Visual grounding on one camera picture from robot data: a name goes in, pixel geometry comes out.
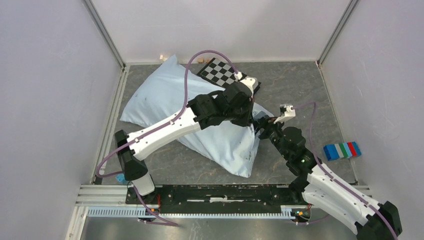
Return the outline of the light blue pillowcase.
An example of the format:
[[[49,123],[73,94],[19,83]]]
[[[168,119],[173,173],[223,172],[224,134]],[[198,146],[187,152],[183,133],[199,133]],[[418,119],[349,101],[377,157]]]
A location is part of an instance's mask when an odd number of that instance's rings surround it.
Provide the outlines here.
[[[147,128],[179,112],[185,99],[185,70],[177,57],[171,56],[131,96],[120,121]],[[253,127],[240,127],[229,121],[187,134],[178,141],[244,178],[251,176],[259,147]]]

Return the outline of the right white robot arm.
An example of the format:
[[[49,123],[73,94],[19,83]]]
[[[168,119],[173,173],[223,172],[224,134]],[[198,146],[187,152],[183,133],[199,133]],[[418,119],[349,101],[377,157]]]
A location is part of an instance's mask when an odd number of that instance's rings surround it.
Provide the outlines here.
[[[398,208],[380,203],[345,182],[306,147],[301,129],[275,123],[264,116],[253,122],[261,140],[268,139],[296,176],[289,185],[289,199],[306,202],[344,224],[358,240],[396,240],[403,232]]]

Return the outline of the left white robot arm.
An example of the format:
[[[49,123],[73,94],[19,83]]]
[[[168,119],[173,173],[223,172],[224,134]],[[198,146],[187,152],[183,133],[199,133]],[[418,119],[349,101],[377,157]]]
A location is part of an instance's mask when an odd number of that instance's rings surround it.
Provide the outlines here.
[[[162,146],[185,135],[219,126],[229,121],[240,127],[253,120],[255,78],[245,78],[229,85],[225,90],[199,94],[168,118],[145,129],[115,133],[117,157],[126,181],[133,184],[138,197],[145,204],[157,198],[154,181],[145,159]]]

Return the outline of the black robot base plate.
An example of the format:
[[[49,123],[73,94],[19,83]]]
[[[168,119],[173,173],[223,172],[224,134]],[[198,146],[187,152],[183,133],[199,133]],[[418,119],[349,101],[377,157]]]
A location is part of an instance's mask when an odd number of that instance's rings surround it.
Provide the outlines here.
[[[161,214],[277,214],[282,206],[312,207],[278,184],[164,184],[141,199]]]

